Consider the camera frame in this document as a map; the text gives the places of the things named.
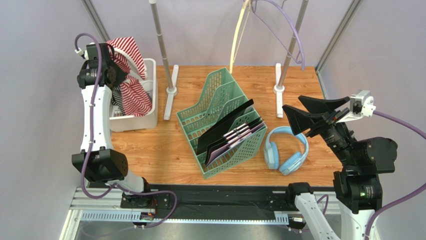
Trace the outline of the black white striped tank top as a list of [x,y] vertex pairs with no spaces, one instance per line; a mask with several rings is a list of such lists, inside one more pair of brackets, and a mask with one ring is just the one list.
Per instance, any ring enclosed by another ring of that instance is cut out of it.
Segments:
[[111,102],[118,106],[124,116],[145,116],[152,110],[153,103],[148,93],[137,86],[125,87],[121,90],[116,87],[112,91]]

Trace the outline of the red white striped tank top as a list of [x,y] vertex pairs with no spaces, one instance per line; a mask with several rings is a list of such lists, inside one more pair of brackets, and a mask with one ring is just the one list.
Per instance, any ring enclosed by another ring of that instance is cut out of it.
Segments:
[[114,53],[112,50],[109,51],[110,56],[123,59],[128,69],[126,80],[115,88],[123,90],[125,87],[142,87],[144,89],[140,81],[146,79],[146,66],[134,37],[119,37],[106,43],[111,45],[114,50]]

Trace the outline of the cream wooden hanger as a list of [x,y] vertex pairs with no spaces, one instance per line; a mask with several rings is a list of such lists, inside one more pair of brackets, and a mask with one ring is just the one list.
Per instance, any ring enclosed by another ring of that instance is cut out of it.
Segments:
[[240,14],[236,23],[234,36],[232,40],[231,53],[230,53],[230,61],[229,61],[229,72],[232,74],[234,71],[234,65],[237,58],[238,51],[240,49],[240,44],[243,39],[243,35],[245,32],[245,28],[251,13],[251,0],[244,0],[242,8],[240,10]]

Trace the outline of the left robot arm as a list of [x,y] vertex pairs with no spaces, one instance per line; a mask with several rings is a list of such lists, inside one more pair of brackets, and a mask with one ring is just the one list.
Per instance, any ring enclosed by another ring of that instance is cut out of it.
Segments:
[[110,124],[112,87],[124,81],[126,72],[114,62],[115,49],[107,43],[91,43],[77,53],[85,61],[77,75],[84,106],[84,132],[80,152],[71,157],[80,172],[80,186],[86,182],[117,187],[126,194],[142,193],[144,178],[135,175],[123,153],[114,150]]

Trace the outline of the blue headphones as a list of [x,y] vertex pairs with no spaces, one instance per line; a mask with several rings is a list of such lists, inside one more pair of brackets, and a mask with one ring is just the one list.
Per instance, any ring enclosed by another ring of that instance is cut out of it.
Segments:
[[280,126],[266,136],[264,162],[268,169],[288,176],[304,164],[309,151],[310,145],[304,134],[293,134],[289,126]]

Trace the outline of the white plastic basket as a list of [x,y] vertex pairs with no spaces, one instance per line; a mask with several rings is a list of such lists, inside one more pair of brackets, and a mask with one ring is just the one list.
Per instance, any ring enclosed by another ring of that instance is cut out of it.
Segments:
[[152,58],[145,58],[146,77],[140,83],[152,98],[152,109],[144,116],[119,115],[118,106],[109,105],[110,129],[113,132],[153,129],[158,122],[158,81],[157,63]]

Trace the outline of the left white rack foot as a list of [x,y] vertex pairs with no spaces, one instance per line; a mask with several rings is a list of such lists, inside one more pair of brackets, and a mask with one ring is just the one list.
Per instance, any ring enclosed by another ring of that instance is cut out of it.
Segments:
[[168,121],[171,119],[174,98],[178,93],[177,80],[179,75],[179,65],[175,64],[173,66],[172,72],[170,72],[169,68],[166,68],[165,73],[168,87],[166,88],[167,99],[163,119]]

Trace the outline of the pink booklets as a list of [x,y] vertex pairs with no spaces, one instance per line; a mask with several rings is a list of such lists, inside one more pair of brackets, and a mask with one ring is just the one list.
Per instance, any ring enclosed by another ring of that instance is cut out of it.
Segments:
[[250,123],[243,123],[242,125],[234,128],[230,132],[224,134],[219,140],[211,143],[207,147],[205,165],[209,166],[219,157],[223,156],[228,150],[236,147],[243,142],[250,135],[256,133],[258,130],[265,127],[263,121],[255,123],[252,121]]

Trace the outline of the green plastic file organizer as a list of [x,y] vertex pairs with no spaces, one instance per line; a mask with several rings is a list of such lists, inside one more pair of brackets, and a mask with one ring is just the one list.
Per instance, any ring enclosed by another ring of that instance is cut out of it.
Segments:
[[226,68],[209,73],[198,102],[176,115],[205,180],[253,158],[268,129]]

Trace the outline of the left rack pole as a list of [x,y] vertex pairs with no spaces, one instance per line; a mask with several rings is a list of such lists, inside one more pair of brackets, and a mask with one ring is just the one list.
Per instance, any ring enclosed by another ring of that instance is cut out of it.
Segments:
[[172,94],[173,96],[175,96],[177,94],[177,87],[175,86],[175,83],[173,83],[172,74],[170,72],[169,60],[168,60],[168,56],[167,56],[165,41],[164,41],[160,17],[159,17],[159,12],[158,12],[158,8],[157,8],[157,0],[149,0],[149,4],[150,4],[150,7],[151,7],[151,12],[152,12],[152,16],[153,16],[154,25],[155,25],[159,49],[160,49],[161,58],[162,58],[164,71],[165,71],[165,76],[166,76],[167,85],[168,85],[166,92],[168,94]]

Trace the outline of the black folder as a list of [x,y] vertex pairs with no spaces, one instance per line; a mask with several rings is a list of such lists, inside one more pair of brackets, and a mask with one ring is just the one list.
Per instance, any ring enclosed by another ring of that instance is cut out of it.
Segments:
[[203,133],[198,138],[196,153],[198,155],[205,153],[204,164],[205,164],[206,155],[207,155],[207,147],[210,144],[219,140],[223,135],[225,135],[228,132],[232,131],[233,129],[241,126],[242,124],[249,124],[252,121],[254,121],[255,123],[258,123],[258,122],[261,121],[261,119],[258,117],[258,118],[254,119],[254,120],[252,120],[248,123],[241,122],[241,123],[237,124],[237,126],[233,127],[233,124],[237,120],[237,118],[239,118],[239,117],[243,116],[244,114],[252,111],[253,105],[254,105],[253,99],[249,99],[249,100],[245,101],[243,104],[239,105],[237,108],[232,110],[230,113],[226,114],[224,117],[219,119],[212,127],[210,127],[205,133]]

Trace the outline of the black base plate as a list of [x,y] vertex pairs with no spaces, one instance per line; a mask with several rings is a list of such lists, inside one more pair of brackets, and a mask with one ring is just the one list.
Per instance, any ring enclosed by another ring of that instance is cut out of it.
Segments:
[[298,211],[297,195],[314,193],[306,182],[288,186],[157,185],[156,188],[131,194],[120,189],[123,192],[120,208],[138,210],[139,221],[274,221],[277,212]]

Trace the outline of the aluminium frame rail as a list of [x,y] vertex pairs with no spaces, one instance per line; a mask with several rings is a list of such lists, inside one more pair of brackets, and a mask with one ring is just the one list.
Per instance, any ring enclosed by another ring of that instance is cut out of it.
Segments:
[[81,221],[129,223],[124,232],[161,223],[281,225],[316,240],[375,240],[375,210],[329,187],[153,185],[150,192],[75,191],[60,238],[73,240]]

